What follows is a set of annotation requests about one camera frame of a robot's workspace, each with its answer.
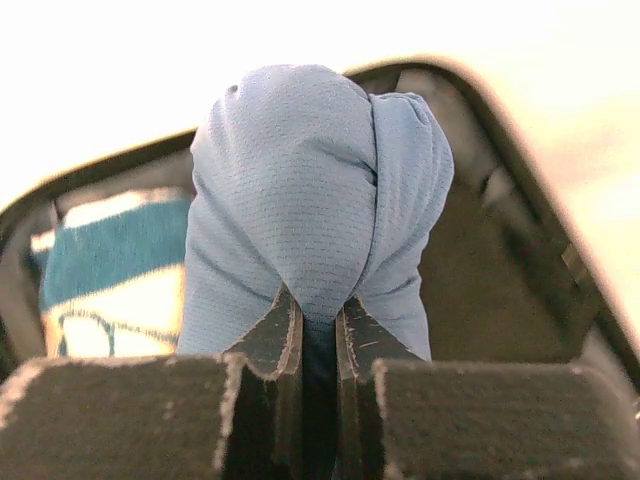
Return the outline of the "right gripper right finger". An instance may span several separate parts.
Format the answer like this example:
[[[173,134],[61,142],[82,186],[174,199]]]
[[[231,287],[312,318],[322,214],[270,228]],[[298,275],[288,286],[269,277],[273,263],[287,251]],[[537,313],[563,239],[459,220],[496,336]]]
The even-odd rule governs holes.
[[[635,479],[622,388],[583,363],[426,362],[358,299],[336,320],[345,479]]]

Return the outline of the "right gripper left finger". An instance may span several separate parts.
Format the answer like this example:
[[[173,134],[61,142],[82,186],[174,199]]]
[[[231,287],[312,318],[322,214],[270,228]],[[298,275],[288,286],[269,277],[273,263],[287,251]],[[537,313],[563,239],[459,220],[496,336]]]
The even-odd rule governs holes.
[[[299,479],[303,315],[220,355],[35,359],[1,387],[5,479]]]

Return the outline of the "black white space suitcase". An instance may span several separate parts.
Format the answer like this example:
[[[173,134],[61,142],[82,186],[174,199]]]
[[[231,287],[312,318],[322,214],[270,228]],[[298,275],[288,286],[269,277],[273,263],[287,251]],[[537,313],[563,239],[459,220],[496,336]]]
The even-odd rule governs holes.
[[[447,60],[353,68],[371,93],[423,95],[457,128],[456,177],[423,256],[422,299],[437,360],[578,360],[639,396],[639,342],[603,277],[533,171],[486,84]],[[72,207],[130,190],[191,186],[192,130],[67,172],[1,209],[1,372],[44,354],[32,235]]]

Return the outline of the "teal cream patterned towel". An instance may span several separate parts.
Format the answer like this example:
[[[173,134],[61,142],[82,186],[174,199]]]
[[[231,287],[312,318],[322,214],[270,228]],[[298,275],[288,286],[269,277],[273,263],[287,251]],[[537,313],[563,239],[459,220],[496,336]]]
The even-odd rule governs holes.
[[[178,187],[129,190],[73,207],[32,236],[49,357],[175,351],[190,204]]]

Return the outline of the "light blue garment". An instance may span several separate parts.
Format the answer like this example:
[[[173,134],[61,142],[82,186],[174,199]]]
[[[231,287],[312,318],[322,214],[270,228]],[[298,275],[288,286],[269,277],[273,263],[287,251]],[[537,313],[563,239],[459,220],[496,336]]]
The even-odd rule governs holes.
[[[191,153],[179,353],[226,350],[286,286],[316,366],[354,296],[430,357],[418,266],[454,162],[421,96],[370,94],[319,65],[265,67],[216,101]]]

